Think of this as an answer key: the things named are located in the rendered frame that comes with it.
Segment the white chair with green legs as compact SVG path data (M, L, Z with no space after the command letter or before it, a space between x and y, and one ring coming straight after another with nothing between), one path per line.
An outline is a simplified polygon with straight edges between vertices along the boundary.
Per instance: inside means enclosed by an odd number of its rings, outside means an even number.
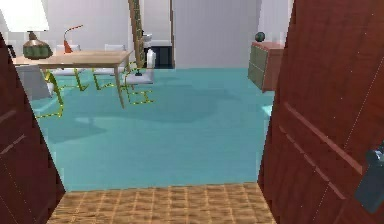
M106 51L124 51L126 50L125 45L111 45L106 44L105 45ZM153 100L149 99L148 93L151 93L152 90L143 90L143 91L134 91L135 85L141 85L141 84L153 84L154 83L154 69L145 68L145 72L140 73L140 68L137 67L135 62L129 62L127 64L126 62L122 62L118 67L118 73L122 74L121 82L122 90L125 90L128 96L128 101L131 104L137 105L137 104L147 104L154 102ZM113 87L113 83L107 83L104 85L99 85L97 75L112 75L114 76L114 69L113 68L97 68L92 69L93 73L93 80L95 83L95 87L97 90L101 90L106 87ZM142 95L143 100L133 102L131 101L131 96L133 95Z
M39 118L46 118L51 116L61 117L64 110L64 101L62 99L60 91L64 88L78 88L80 91L87 89L88 85L82 85L79 74L84 72L84 68L56 68L56 69L43 69L42 73L45 81L48 84L49 90L57 95L59 109L57 112L39 115ZM74 76L76 79L76 85L63 85L58 86L56 76Z

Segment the light wooden table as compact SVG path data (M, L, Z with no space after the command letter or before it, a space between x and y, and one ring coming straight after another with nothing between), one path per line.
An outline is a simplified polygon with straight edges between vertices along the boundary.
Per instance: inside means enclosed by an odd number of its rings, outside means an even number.
M38 65L40 69L57 68L113 68L117 94L122 108L125 108L121 93L119 65L129 63L129 51L76 51L52 55L47 59L32 60L24 56L13 58L14 65Z

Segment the reddish brown room door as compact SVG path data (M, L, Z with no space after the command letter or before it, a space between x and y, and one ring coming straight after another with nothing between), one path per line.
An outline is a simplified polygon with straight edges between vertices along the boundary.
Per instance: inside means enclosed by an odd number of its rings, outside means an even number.
M277 224L384 224L384 0L294 0L258 184Z

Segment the orange desk lamp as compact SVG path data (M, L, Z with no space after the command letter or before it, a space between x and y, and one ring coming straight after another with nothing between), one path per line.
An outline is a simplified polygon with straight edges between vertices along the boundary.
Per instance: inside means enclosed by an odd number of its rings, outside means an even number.
M63 45L64 45L64 53L72 53L73 50L72 48L70 47L68 41L67 41L67 33L69 31L72 31L72 30L75 30L75 29L78 29L78 28L81 28L83 27L84 25L78 25L78 26L74 26L74 27L71 27L71 28L68 28L65 30L64 34L63 34Z

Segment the green lamp with white shade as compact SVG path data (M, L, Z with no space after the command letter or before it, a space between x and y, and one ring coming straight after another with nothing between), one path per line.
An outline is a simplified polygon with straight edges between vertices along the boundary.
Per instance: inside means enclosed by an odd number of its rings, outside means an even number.
M42 0L0 0L0 12L10 32L28 33L28 40L23 44L25 58L40 60L53 55L49 44L36 35L49 30Z

